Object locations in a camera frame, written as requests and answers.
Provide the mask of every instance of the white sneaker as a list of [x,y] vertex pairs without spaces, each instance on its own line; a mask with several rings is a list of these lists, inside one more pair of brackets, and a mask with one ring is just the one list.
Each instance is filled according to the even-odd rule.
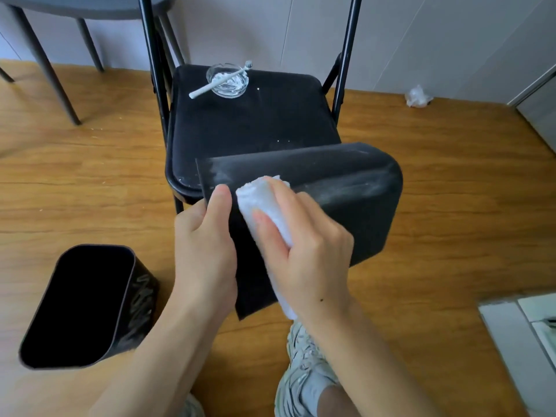
[[185,399],[184,409],[181,410],[177,417],[205,417],[201,403],[191,395],[191,392]]
[[299,321],[294,321],[288,334],[288,356],[290,365],[278,384],[274,400],[276,417],[310,417],[311,413],[301,403],[301,389],[311,372],[318,372],[339,385],[325,357]]

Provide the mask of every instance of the wood grain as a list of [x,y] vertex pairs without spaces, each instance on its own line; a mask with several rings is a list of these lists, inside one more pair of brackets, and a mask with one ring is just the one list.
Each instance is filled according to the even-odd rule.
[[[130,353],[73,371],[31,372],[17,350],[59,255],[123,244],[173,281],[173,203],[149,75],[56,67],[74,127],[36,65],[2,62],[0,415],[84,415]],[[396,158],[404,192],[384,252],[350,288],[415,378],[454,416],[525,415],[477,302],[556,288],[556,160],[515,111],[348,91],[344,142]],[[208,416],[271,416],[288,365],[278,306],[230,316],[193,392]]]

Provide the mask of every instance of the toothbrush handle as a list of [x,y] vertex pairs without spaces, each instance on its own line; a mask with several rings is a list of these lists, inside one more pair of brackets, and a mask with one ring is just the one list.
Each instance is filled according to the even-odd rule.
[[194,90],[193,92],[191,92],[189,94],[189,97],[191,99],[195,99],[199,95],[202,95],[205,92],[208,92],[212,88],[216,88],[218,85],[221,85],[222,83],[225,83],[225,82],[229,81],[232,77],[237,76],[238,74],[243,73],[244,71],[245,71],[245,67],[241,68],[240,70],[238,70],[236,72],[233,72],[232,74],[229,74],[228,76],[220,77],[219,79],[217,79],[215,81],[212,81],[211,83],[206,84],[202,88]]

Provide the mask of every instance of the black folding chair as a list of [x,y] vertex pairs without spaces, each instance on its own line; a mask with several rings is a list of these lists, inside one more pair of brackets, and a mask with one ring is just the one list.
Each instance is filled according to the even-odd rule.
[[[361,0],[351,0],[344,46],[323,85],[309,75],[251,69],[247,90],[234,99],[212,92],[190,99],[191,91],[207,83],[208,66],[181,65],[172,76],[151,0],[139,4],[166,144],[166,179],[178,213],[184,210],[182,202],[192,204],[203,197],[196,158],[341,143],[336,125]],[[336,78],[330,110],[325,95]],[[165,85],[172,88],[170,107]]]

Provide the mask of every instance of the person's right arm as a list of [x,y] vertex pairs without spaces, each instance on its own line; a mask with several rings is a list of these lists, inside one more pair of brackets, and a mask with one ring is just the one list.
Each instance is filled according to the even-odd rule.
[[439,416],[349,294],[353,237],[306,193],[268,179],[288,224],[288,249],[273,222],[256,211],[262,254],[280,293],[336,372],[362,416]]

